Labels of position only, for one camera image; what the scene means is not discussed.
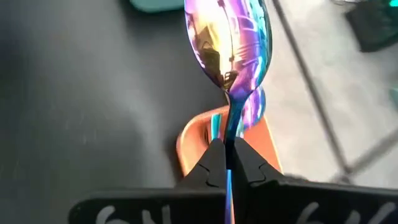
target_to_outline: rainbow titanium coating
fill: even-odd
[[[206,75],[228,94],[227,169],[244,103],[271,62],[271,26],[263,0],[185,0],[187,31]]]
[[[243,128],[246,130],[256,125],[266,110],[266,93],[262,86],[256,88],[246,100],[243,111]]]

